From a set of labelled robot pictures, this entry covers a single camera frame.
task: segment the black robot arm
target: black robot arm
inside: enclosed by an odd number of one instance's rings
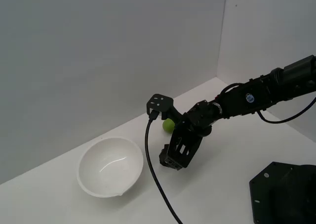
[[[162,119],[170,118],[176,124],[170,144],[159,155],[160,163],[177,170],[185,168],[215,121],[266,110],[280,101],[315,91],[316,58],[312,55],[247,83],[234,83],[213,101],[198,102],[184,114],[174,108],[172,98],[155,94],[147,103],[147,114],[158,111]]]

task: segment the green ball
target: green ball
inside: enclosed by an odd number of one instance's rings
[[[162,128],[165,132],[172,134],[173,130],[174,130],[174,126],[175,123],[171,120],[171,119],[166,119],[163,123],[162,123]]]

